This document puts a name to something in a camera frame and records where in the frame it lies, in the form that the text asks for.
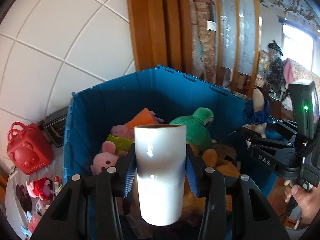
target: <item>red toy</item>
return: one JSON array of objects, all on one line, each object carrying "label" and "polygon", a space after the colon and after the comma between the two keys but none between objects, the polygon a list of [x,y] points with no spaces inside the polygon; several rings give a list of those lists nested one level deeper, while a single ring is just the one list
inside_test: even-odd
[{"label": "red toy", "polygon": [[28,185],[26,181],[26,186],[28,194],[30,197],[39,197],[40,199],[52,200],[54,191],[50,189],[50,184],[52,183],[47,177],[31,181]]},{"label": "red toy", "polygon": [[[13,129],[15,125],[21,126],[22,130]],[[37,125],[12,124],[8,132],[7,155],[24,174],[30,175],[49,165],[52,154],[48,141]]]}]

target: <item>black handheld device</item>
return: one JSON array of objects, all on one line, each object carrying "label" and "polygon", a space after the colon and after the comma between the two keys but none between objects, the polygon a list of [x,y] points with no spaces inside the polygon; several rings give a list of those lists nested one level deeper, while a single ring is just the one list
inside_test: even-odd
[{"label": "black handheld device", "polygon": [[314,81],[294,81],[289,84],[289,93],[298,133],[313,139],[319,122],[319,103]]},{"label": "black handheld device", "polygon": [[289,84],[294,120],[275,120],[267,130],[280,134],[285,140],[262,138],[259,133],[239,128],[239,134],[251,142],[250,154],[262,165],[283,179],[310,190],[320,181],[319,103],[316,86],[310,80]]},{"label": "black handheld device", "polygon": [[319,123],[316,86],[311,80],[297,80],[289,84],[289,93],[298,134],[305,137],[302,143],[305,147],[310,147],[313,144],[310,153],[307,152],[306,155],[301,156],[301,171],[298,182],[299,184],[307,182],[317,187],[320,180],[320,149],[318,142],[313,142],[313,140],[318,140],[316,132]]}]

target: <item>plush toy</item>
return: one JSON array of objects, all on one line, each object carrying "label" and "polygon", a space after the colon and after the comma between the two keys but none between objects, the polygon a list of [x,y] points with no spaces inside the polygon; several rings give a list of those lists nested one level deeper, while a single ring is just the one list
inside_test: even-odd
[{"label": "plush toy", "polygon": [[267,119],[270,114],[270,104],[264,99],[263,94],[259,89],[254,89],[252,99],[245,103],[243,117],[250,120],[251,124],[245,124],[244,127],[261,134],[262,138],[266,138],[264,131],[267,127]]},{"label": "plush toy", "polygon": [[134,139],[134,127],[144,124],[159,124],[164,120],[157,118],[156,113],[148,108],[141,110],[131,121],[112,127],[111,134],[116,137]]},{"label": "plush toy", "polygon": [[212,139],[207,127],[213,121],[213,112],[204,107],[194,111],[192,115],[180,116],[172,120],[170,124],[181,124],[187,127],[187,143],[190,144],[193,153],[198,156],[212,145]]},{"label": "plush toy", "polygon": [[30,197],[39,197],[42,200],[52,200],[54,191],[50,189],[49,185],[52,183],[48,178],[31,181],[28,185],[26,181],[27,190]]},{"label": "plush toy", "polygon": [[108,135],[106,141],[113,142],[116,145],[116,155],[119,157],[125,156],[133,143],[133,139],[116,137],[112,134]]},{"label": "plush toy", "polygon": [[114,166],[119,158],[115,154],[116,145],[113,142],[105,141],[102,144],[102,153],[97,154],[93,159],[92,174],[98,175],[104,169]]},{"label": "plush toy", "polygon": [[[214,167],[220,171],[225,176],[239,177],[240,173],[237,168],[229,161],[218,157],[218,154],[213,149],[206,150],[202,159],[207,166]],[[130,206],[130,213],[137,218],[141,218],[140,206],[139,206],[139,195],[138,195],[138,184],[136,176],[132,184],[132,193],[134,198],[134,203]],[[226,197],[227,211],[232,211],[231,195]],[[182,214],[180,220],[188,218],[192,214],[203,216],[205,207],[205,198],[196,198],[190,190],[189,182],[185,176],[185,185],[183,193],[183,203],[182,203]]]}]

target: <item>metal screw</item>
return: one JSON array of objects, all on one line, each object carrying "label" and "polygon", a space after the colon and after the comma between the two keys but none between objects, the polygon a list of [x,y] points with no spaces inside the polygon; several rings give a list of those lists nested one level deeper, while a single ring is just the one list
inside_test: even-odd
[{"label": "metal screw", "polygon": [[243,181],[248,181],[248,180],[250,179],[250,177],[249,177],[247,174],[242,174],[242,175],[241,175],[241,179],[242,179]]},{"label": "metal screw", "polygon": [[81,178],[81,176],[79,174],[75,174],[71,177],[72,180],[77,181]]},{"label": "metal screw", "polygon": [[109,167],[107,168],[107,172],[109,173],[115,173],[117,171],[117,168],[116,167]]},{"label": "metal screw", "polygon": [[212,168],[212,167],[206,167],[206,168],[205,168],[205,172],[207,172],[207,173],[214,173],[214,168]]}]

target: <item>pink pig plush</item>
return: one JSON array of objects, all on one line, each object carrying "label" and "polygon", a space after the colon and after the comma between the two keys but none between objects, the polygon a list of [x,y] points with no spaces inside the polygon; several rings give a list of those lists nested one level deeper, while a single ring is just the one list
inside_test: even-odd
[{"label": "pink pig plush", "polygon": [[27,191],[30,197],[39,197],[40,199],[52,200],[54,192],[50,189],[49,184],[52,183],[47,177],[30,182],[26,181]]},{"label": "pink pig plush", "polygon": [[134,127],[144,124],[159,124],[163,119],[157,118],[156,113],[144,108],[131,121],[123,125],[116,125],[111,129],[111,134],[116,137],[134,139]]},{"label": "pink pig plush", "polygon": [[102,153],[97,154],[93,159],[91,171],[93,175],[98,175],[104,169],[114,166],[118,160],[116,156],[116,145],[106,141],[102,144]]}]

